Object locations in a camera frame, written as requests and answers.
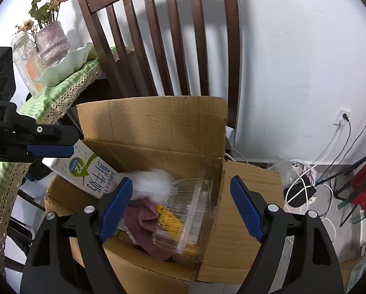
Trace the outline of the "white blue milk carton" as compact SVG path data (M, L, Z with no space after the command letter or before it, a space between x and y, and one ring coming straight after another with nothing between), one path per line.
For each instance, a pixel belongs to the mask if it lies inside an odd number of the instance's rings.
M118 172L81 140L76 142L73 149L69 158L46 157L42 162L60 177L95 198L100 199L103 195L112 193L118 186Z

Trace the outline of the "green checked tablecloth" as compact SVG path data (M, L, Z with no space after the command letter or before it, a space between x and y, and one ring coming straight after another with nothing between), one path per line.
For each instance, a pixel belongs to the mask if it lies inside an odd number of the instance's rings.
M32 118L30 145L36 125L57 125L57 121L72 106L84 89L103 73L98 59L87 61L83 67L57 86L46 88L38 98L32 98L16 112ZM33 162L42 159L36 157ZM0 276L5 276L5 243L9 220L20 184L33 162L0 161Z

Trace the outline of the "pale green wavy dish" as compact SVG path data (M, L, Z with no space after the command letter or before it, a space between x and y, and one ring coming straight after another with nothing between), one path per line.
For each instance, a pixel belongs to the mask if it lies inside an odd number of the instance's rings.
M93 43L72 50L57 64L47 67L34 82L43 86L57 86L66 78L80 70L89 59L95 59L96 52Z

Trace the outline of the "clear glass jar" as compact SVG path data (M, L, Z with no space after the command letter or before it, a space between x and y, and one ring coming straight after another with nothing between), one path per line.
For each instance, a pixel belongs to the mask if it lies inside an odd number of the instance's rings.
M12 40L13 61L27 86L30 94L37 98L44 90L44 86L37 83L44 66L30 36L25 32L17 33Z

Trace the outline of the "purple ribbed vase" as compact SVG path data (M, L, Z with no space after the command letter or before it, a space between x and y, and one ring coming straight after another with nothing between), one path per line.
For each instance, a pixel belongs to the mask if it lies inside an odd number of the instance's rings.
M39 57L46 68L58 64L67 55L70 48L67 36L59 21L51 22L37 32L35 41Z

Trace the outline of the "mauve cloth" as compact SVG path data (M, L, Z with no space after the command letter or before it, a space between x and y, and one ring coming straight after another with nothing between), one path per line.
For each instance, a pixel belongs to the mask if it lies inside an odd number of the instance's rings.
M129 202L124 211L123 220L135 245L141 247L151 257L166 261L172 257L172 254L158 247L152 241L159 215L155 203L149 198L140 198Z

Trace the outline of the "white crumpled tissue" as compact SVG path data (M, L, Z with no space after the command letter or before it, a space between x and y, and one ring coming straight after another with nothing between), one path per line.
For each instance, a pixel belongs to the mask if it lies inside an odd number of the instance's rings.
M159 205L166 202L174 182L173 176L161 169L121 172L119 176L131 180L133 189L131 200L147 198Z

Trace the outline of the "dried flowers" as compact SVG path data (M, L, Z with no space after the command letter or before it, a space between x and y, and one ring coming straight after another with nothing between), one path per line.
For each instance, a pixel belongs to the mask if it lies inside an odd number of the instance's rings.
M52 22L55 22L59 17L61 4L69 0L32 0L31 9L28 14L31 19L24 21L20 25L16 25L18 33L30 33L33 37L37 31L46 28Z

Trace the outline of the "brown cardboard box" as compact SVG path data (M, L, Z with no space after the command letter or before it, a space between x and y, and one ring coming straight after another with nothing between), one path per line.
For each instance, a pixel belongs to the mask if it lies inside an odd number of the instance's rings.
M226 161L227 103L209 96L112 99L77 108L85 143L120 172L169 172L177 179L213 172L214 218L206 225L202 262L195 267L159 261L135 248L125 233L104 245L128 293L187 293L192 281L240 284L259 250L230 193L232 177L269 203L284 204L277 172Z

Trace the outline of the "clear plastic clamshell container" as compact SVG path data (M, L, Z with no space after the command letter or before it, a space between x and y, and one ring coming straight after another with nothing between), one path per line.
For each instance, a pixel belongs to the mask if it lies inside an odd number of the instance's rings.
M173 182L160 209L153 243L175 255L196 256L205 215L211 210L213 179L202 173Z

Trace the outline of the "white wall socket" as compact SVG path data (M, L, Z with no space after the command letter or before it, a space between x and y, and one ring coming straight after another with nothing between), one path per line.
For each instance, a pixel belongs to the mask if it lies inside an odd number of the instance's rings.
M339 108L333 121L333 125L337 127L343 126L343 124L345 124L345 121L350 117L350 113L351 111L349 109Z

